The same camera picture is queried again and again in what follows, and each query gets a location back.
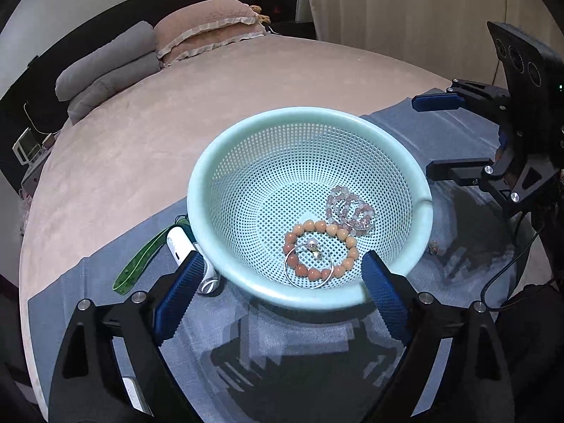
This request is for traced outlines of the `brown teddy bear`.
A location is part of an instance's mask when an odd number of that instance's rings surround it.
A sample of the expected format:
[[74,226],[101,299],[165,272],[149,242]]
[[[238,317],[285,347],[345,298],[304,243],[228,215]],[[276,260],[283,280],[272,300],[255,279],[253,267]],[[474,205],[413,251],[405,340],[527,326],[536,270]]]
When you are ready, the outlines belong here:
[[263,13],[263,10],[258,5],[250,5],[251,10],[256,14],[257,21],[267,27],[271,24],[270,18]]

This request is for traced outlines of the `black headboard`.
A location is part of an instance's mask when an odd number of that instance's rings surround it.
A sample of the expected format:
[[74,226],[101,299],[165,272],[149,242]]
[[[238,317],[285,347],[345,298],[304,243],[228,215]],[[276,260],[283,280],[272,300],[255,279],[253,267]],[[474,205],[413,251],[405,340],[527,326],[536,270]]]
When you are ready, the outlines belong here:
[[[55,96],[55,81],[63,70],[136,23],[156,25],[171,12],[200,1],[204,0],[118,0],[86,16],[71,30],[56,30],[46,47],[23,56],[23,72],[1,94],[1,171],[13,190],[19,190],[26,173],[12,152],[13,143],[28,127],[54,133],[66,119],[66,106]],[[308,9],[308,0],[240,1],[261,7],[281,35],[317,36],[310,17],[300,14]]]

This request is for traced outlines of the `blue cloth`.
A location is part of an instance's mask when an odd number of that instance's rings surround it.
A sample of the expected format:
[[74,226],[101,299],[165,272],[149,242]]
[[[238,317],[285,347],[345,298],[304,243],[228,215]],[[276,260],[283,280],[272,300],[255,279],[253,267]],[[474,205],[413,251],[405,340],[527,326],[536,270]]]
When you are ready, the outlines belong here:
[[[431,187],[434,223],[427,253],[411,273],[415,287],[447,304],[468,305],[481,290],[498,304],[526,269],[513,253],[532,237],[528,222],[506,221],[475,188]],[[28,301],[32,354],[44,393],[76,303],[118,302],[112,284],[130,258],[186,210],[185,195],[93,254]],[[197,297],[163,354],[189,400],[208,422],[356,422],[398,362],[371,304],[308,313],[267,305],[225,284]]]

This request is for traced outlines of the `nightstand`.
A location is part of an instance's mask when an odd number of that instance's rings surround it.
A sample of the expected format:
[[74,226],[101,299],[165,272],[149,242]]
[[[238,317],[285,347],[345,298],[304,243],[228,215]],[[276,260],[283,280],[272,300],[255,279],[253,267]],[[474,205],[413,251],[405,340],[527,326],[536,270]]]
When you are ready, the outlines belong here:
[[43,167],[51,155],[51,152],[46,152],[42,154],[36,161],[34,161],[27,169],[19,191],[20,198],[22,200],[32,198],[35,195],[39,179],[43,170]]

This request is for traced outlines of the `beige bedspread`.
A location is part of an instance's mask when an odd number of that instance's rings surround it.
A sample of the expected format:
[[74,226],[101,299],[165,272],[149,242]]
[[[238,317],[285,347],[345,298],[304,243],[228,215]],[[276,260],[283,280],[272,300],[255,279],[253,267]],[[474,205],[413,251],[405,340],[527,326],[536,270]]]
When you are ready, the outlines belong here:
[[31,201],[21,303],[183,198],[204,148],[239,120],[299,105],[360,116],[446,86],[438,74],[386,55],[280,35],[231,44],[145,78],[63,126]]

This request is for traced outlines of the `silver hoop earring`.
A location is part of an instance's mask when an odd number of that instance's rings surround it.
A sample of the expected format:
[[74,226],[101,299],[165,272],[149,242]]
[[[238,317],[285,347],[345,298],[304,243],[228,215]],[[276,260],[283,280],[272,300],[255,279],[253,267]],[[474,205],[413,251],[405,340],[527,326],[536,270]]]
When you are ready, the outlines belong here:
[[[306,264],[300,261],[299,254],[302,251],[308,253],[315,261],[328,264],[326,268],[315,269],[314,279],[310,278],[312,268],[308,268]],[[315,290],[326,287],[330,283],[335,274],[336,262],[331,254],[327,254],[319,248],[314,251],[305,245],[298,245],[284,255],[282,268],[285,280],[291,287]]]

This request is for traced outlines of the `white butterfly phone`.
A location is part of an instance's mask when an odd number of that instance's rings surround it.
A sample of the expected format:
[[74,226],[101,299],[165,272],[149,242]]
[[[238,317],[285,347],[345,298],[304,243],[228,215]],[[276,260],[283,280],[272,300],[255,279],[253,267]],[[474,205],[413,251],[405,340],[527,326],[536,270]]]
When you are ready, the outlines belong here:
[[137,380],[134,377],[124,376],[122,382],[133,408],[147,415],[152,415],[152,411],[145,402]]

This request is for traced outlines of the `pink ruffled pillow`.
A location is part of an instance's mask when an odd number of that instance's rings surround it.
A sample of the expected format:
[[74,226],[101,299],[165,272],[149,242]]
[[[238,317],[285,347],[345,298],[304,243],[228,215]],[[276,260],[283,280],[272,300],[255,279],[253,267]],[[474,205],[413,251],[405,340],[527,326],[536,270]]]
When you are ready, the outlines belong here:
[[207,0],[181,8],[154,30],[157,58],[165,66],[266,34],[259,14],[239,0]]

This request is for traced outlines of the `grey folded blanket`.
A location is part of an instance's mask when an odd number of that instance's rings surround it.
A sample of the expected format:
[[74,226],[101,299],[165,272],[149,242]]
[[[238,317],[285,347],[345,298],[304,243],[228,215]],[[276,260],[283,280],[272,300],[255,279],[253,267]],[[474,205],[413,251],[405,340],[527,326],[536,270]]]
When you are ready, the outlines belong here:
[[115,94],[160,70],[155,31],[141,21],[64,70],[55,81],[55,94],[68,104],[68,119],[76,124]]

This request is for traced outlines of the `mint green plastic basket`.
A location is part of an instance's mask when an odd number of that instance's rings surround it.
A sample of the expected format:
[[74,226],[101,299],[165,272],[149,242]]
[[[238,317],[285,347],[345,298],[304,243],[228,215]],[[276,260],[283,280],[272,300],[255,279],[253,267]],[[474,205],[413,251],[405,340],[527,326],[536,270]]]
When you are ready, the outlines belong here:
[[373,207],[360,252],[375,251],[407,275],[427,248],[433,205],[416,159],[379,126],[336,110],[290,107],[246,118],[217,136],[188,183],[188,218],[222,276],[278,307],[329,311],[368,302],[360,269],[321,289],[291,287],[283,241],[295,225],[321,221],[332,189]]

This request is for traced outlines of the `beige curtain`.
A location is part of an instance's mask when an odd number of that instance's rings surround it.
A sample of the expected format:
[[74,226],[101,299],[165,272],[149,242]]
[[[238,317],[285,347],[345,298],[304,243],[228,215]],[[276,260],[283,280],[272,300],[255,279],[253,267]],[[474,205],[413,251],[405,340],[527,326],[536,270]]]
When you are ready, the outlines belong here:
[[542,0],[309,0],[323,41],[374,51],[443,78],[502,86],[486,24],[505,22],[563,52],[563,33]]

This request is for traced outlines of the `small crystal stud earring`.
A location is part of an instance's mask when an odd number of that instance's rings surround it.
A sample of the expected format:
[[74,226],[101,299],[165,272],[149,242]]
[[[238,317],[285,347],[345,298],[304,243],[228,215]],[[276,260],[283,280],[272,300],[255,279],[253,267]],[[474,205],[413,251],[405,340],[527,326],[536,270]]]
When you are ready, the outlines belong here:
[[437,255],[439,253],[439,245],[436,243],[436,241],[430,241],[428,243],[428,252],[432,255]]

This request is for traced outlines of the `white pearl earring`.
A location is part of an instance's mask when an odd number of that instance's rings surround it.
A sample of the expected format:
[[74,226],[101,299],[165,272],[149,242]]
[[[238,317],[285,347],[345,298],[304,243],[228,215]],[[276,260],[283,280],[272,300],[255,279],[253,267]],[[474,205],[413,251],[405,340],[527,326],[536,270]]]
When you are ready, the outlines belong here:
[[314,256],[316,260],[322,258],[322,251],[316,238],[310,238],[305,243],[306,249]]

